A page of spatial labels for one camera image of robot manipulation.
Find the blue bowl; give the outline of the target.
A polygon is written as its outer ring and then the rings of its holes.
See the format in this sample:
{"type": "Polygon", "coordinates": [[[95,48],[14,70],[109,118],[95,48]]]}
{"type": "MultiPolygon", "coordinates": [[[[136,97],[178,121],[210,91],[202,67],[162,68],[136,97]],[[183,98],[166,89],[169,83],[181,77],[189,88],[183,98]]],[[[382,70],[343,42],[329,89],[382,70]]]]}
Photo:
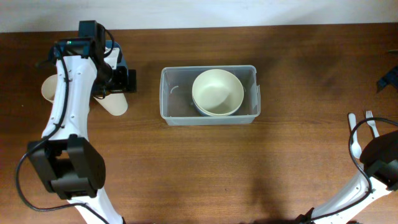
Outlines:
{"type": "Polygon", "coordinates": [[[218,114],[218,113],[210,113],[210,112],[208,112],[208,111],[205,111],[205,110],[202,110],[200,107],[198,107],[197,105],[195,105],[195,109],[197,110],[197,112],[199,113],[199,114],[201,114],[202,116],[234,116],[238,111],[239,111],[239,108],[238,109],[236,109],[236,110],[234,110],[234,111],[232,111],[232,112],[229,112],[229,113],[221,113],[221,114],[218,114]]]}

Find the cream bowl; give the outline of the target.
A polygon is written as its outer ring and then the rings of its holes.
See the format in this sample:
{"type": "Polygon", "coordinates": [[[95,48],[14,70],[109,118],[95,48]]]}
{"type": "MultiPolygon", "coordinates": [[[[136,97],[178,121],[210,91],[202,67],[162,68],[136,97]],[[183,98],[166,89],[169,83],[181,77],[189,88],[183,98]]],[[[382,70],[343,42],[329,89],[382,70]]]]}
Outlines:
{"type": "Polygon", "coordinates": [[[199,74],[192,85],[192,99],[206,116],[229,116],[237,112],[244,99],[244,88],[236,75],[222,69],[199,74]]]}

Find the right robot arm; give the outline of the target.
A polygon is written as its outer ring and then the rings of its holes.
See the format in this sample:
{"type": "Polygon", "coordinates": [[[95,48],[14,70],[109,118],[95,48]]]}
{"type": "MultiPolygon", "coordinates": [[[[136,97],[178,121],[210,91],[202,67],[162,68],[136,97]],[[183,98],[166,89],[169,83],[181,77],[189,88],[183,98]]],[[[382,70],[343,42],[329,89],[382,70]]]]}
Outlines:
{"type": "Polygon", "coordinates": [[[376,122],[397,126],[396,121],[374,117],[370,111],[357,122],[348,115],[350,125],[349,155],[357,174],[329,201],[311,208],[296,218],[297,223],[350,223],[375,200],[397,191],[397,131],[380,135],[376,122]],[[364,148],[358,142],[357,130],[368,124],[374,138],[364,148]]]}

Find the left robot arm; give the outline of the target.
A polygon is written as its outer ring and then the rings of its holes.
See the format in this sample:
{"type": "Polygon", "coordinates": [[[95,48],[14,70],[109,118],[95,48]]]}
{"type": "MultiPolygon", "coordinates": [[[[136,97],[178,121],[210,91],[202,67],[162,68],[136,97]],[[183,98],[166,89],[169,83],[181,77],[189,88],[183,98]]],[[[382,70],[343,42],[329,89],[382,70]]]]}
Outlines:
{"type": "Polygon", "coordinates": [[[49,52],[57,85],[49,121],[39,141],[28,143],[30,160],[45,189],[76,207],[87,223],[123,223],[104,184],[106,166],[88,140],[90,100],[112,115],[127,111],[126,93],[137,90],[120,45],[103,25],[81,21],[78,35],[57,41],[49,52]]]}

